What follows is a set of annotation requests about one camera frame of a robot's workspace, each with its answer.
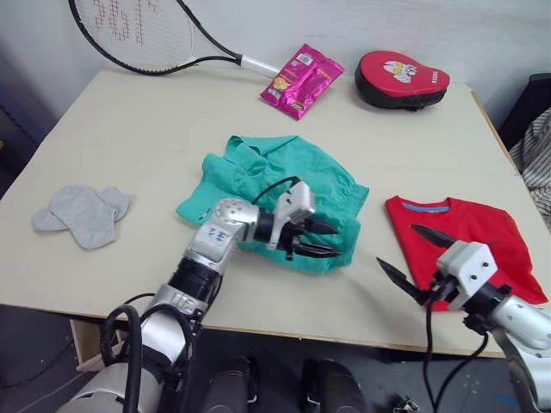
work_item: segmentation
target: white wall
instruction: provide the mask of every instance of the white wall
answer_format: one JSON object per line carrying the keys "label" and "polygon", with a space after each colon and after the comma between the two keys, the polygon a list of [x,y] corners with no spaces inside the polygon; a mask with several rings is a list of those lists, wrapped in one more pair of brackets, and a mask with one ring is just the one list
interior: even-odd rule
{"label": "white wall", "polygon": [[[273,65],[284,64],[304,42],[349,71],[367,51],[405,52],[445,70],[454,82],[470,84],[497,125],[528,75],[551,71],[548,0],[189,0],[189,5],[214,37]],[[3,0],[0,52],[58,117],[103,62],[78,32],[66,0]]]}

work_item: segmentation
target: cartoon print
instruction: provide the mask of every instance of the cartoon print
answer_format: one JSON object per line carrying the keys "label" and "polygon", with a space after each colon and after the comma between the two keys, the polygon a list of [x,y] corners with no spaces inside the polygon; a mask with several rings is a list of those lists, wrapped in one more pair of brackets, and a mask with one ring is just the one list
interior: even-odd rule
{"label": "cartoon print", "polygon": [[412,76],[417,73],[417,67],[414,65],[406,65],[396,60],[385,62],[385,71],[389,71],[394,75],[394,78],[402,83],[412,81]]}

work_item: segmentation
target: tennis racket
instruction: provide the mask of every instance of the tennis racket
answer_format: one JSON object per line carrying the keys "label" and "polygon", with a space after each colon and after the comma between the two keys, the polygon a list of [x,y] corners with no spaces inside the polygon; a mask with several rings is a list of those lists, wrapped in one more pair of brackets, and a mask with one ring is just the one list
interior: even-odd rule
{"label": "tennis racket", "polygon": [[[222,46],[182,0],[69,0],[69,6],[88,42],[130,71],[159,76],[222,60],[270,78],[279,72]],[[195,29],[226,56],[195,57]]]}

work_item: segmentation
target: beige tabletop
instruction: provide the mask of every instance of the beige tabletop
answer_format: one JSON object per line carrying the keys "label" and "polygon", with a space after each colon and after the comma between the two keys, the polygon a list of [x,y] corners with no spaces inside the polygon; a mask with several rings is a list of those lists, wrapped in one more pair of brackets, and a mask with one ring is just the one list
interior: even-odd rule
{"label": "beige tabletop", "polygon": [[[0,200],[0,302],[105,316],[166,282],[195,228],[178,204],[201,179],[207,153],[233,134],[299,134],[370,188],[352,265],[330,274],[291,271],[239,251],[205,325],[225,330],[424,349],[424,311],[381,272],[380,256],[407,272],[384,200],[448,196],[505,209],[516,220],[551,291],[551,237],[521,177],[502,152],[467,85],[417,112],[372,108],[341,77],[300,121],[263,103],[266,79],[194,68],[142,77],[108,68],[92,81]],[[132,196],[117,241],[82,250],[67,231],[36,234],[30,217],[55,191],[82,183]],[[460,313],[437,313],[435,349],[465,354],[480,337]],[[487,355],[498,354],[491,341]]]}

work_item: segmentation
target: pink snack bag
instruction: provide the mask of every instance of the pink snack bag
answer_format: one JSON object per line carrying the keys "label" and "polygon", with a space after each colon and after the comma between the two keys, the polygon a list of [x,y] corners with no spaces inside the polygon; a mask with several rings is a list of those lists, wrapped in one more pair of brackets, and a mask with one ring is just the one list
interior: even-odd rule
{"label": "pink snack bag", "polygon": [[298,120],[343,71],[339,63],[305,44],[260,96]]}

